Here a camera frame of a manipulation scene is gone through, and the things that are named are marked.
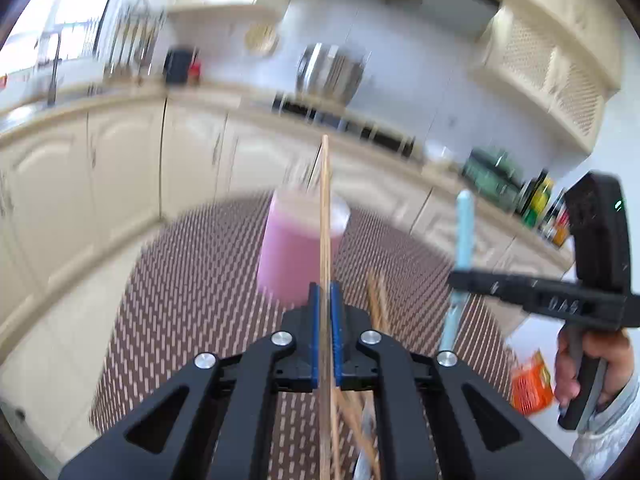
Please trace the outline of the wooden chopstick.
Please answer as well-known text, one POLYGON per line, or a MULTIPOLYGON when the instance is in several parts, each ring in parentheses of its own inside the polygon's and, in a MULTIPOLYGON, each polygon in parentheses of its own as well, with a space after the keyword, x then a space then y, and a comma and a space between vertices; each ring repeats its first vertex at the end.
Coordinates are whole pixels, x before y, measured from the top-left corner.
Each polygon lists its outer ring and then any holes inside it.
POLYGON ((358 462, 355 479, 381 478, 378 454, 373 437, 373 396, 371 393, 335 391, 336 404, 358 446, 358 462))
POLYGON ((379 332, 390 333, 388 297, 385 276, 382 272, 370 270, 367 274, 368 306, 372 327, 379 332))
POLYGON ((319 478, 331 479, 332 464, 332 334, 330 139, 321 140, 320 164, 320 341, 319 341, 319 478))

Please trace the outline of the light blue sheathed knife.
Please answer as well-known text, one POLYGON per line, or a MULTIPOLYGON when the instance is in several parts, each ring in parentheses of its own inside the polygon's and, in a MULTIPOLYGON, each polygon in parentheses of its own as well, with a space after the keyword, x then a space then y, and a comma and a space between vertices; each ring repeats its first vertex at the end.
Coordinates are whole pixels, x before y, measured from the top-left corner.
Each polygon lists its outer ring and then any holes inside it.
MULTIPOLYGON (((457 209, 457 246, 455 271, 471 269, 474 248, 474 197, 469 190, 461 191, 456 200, 457 209)), ((454 350, 462 311, 468 300, 467 292, 454 289, 449 300, 449 309, 442 326, 442 339, 439 351, 454 350)))

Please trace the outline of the pink cylindrical utensil holder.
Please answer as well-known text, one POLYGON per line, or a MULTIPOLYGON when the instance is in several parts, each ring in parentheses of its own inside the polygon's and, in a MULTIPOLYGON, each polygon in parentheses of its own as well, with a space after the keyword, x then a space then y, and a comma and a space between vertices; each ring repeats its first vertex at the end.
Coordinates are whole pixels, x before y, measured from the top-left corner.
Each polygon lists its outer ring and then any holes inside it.
POLYGON ((286 306, 307 303, 320 282, 320 194, 279 188, 268 208, 257 267, 257 288, 286 306))

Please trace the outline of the red sauce bottle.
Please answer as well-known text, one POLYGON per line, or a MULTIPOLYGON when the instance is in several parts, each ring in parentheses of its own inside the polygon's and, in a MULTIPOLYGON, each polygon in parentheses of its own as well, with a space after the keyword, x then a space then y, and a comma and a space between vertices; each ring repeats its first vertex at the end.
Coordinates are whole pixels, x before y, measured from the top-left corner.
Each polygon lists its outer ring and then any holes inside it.
POLYGON ((551 240, 556 247, 562 247, 569 236, 570 220, 568 220, 567 208, 563 206, 556 216, 551 240))

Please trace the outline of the dark soy sauce bottle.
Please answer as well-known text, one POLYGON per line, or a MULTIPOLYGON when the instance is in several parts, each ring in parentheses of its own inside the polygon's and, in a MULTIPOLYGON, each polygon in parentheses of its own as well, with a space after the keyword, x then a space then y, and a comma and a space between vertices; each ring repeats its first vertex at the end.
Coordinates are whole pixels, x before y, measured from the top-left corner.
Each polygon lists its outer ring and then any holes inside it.
POLYGON ((555 226, 564 204, 565 190, 562 188, 553 204, 547 209, 538 226, 538 231, 544 240, 552 240, 555 234, 555 226))

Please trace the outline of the yellow green bottle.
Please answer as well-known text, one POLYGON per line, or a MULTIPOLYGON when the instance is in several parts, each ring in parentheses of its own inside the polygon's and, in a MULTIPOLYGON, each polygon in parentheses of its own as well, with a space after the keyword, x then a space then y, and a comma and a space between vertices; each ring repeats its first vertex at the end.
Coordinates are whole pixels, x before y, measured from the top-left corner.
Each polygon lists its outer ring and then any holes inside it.
POLYGON ((546 210, 549 203, 553 181, 549 177, 545 177, 536 187, 536 190, 525 211, 523 222, 526 226, 533 229, 541 214, 546 210))

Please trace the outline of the orange snack bag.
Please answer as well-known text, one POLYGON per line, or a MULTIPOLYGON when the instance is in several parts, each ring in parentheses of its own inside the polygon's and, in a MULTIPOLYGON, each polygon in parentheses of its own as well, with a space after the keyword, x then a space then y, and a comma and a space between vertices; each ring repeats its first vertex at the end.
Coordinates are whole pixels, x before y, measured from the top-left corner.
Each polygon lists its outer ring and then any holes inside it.
POLYGON ((551 375, 540 350, 527 360, 517 362, 512 368, 511 379, 511 404, 522 415, 539 413, 552 404, 551 375))

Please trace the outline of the dark oil bottle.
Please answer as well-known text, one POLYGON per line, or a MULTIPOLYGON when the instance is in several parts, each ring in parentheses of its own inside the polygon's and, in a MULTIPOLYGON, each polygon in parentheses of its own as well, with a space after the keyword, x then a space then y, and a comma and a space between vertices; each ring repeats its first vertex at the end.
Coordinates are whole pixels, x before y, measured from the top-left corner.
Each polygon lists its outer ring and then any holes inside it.
POLYGON ((544 182, 544 179, 547 176, 548 170, 544 168, 543 170, 541 170, 540 174, 538 174, 538 177, 529 181, 529 184, 526 186, 526 189, 522 194, 520 201, 518 202, 518 208, 516 208, 515 211, 520 217, 525 216, 526 210, 528 209, 530 202, 533 199, 536 189, 539 185, 541 185, 542 182, 544 182))

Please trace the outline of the green electric cooker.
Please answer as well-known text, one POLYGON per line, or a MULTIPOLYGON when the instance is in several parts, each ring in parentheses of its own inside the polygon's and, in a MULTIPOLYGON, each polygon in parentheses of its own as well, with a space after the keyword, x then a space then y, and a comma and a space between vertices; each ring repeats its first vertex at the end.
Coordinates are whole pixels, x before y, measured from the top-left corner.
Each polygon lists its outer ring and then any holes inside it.
POLYGON ((515 210, 523 187, 522 173, 505 150, 473 148, 461 174, 485 200, 503 211, 515 210))

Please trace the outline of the white ceramic bowl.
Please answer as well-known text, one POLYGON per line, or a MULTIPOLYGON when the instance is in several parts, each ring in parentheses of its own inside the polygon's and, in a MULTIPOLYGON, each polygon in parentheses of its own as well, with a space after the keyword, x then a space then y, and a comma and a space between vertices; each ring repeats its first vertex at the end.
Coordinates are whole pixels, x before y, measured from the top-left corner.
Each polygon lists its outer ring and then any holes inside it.
POLYGON ((429 164, 439 165, 446 167, 450 165, 454 158, 452 157, 452 151, 435 141, 426 141, 424 144, 425 159, 429 164))

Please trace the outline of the upper cream cabinets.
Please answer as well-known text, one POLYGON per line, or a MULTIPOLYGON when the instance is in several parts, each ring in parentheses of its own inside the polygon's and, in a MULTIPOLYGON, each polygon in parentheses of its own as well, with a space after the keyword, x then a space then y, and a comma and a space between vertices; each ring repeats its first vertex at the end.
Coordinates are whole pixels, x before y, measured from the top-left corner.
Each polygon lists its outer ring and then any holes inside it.
MULTIPOLYGON (((277 22, 284 18, 292 1, 170 0, 168 13, 236 14, 277 22)), ((432 22, 375 1, 354 1, 432 22)), ((520 102, 529 113, 544 118, 565 143, 578 151, 592 152, 606 101, 622 82, 622 14, 617 3, 615 0, 500 0, 500 3, 500 10, 480 36, 473 38, 453 32, 476 44, 472 73, 520 102)))

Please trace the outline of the black electric kettle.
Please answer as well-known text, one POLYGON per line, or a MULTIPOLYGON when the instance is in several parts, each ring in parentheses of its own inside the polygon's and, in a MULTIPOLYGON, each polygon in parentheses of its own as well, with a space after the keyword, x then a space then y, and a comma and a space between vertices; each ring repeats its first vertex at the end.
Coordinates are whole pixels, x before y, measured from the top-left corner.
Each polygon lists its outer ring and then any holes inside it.
POLYGON ((168 50, 163 67, 166 84, 186 84, 193 55, 193 48, 172 48, 168 50))

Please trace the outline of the chrome sink faucet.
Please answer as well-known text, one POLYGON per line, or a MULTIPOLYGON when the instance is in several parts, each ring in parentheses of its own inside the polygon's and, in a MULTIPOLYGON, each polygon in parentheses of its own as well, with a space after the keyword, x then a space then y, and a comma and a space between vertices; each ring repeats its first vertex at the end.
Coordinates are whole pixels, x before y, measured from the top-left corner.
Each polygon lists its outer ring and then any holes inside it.
POLYGON ((56 94, 58 93, 58 66, 61 63, 61 47, 62 47, 62 30, 51 30, 43 32, 42 39, 55 38, 55 52, 51 60, 51 78, 47 92, 47 106, 52 107, 56 102, 56 94))

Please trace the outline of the round perforated wall plate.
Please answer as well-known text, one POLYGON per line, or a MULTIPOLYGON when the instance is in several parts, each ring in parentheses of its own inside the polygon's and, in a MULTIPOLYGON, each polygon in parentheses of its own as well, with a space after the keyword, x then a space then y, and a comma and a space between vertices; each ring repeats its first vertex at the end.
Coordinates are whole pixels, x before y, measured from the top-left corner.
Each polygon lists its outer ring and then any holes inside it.
POLYGON ((245 50, 258 58, 272 55, 277 49, 278 43, 278 31, 276 26, 271 24, 251 24, 244 35, 245 50))

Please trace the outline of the wall utensil rack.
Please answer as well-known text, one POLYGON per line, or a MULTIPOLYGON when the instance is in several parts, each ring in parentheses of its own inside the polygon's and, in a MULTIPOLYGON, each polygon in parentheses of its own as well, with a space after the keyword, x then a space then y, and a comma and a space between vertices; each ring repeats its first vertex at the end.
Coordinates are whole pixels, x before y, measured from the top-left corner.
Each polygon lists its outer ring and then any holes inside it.
POLYGON ((124 5, 118 14, 104 66, 105 81, 135 80, 140 84, 149 75, 164 19, 164 11, 154 10, 150 0, 136 0, 124 5))

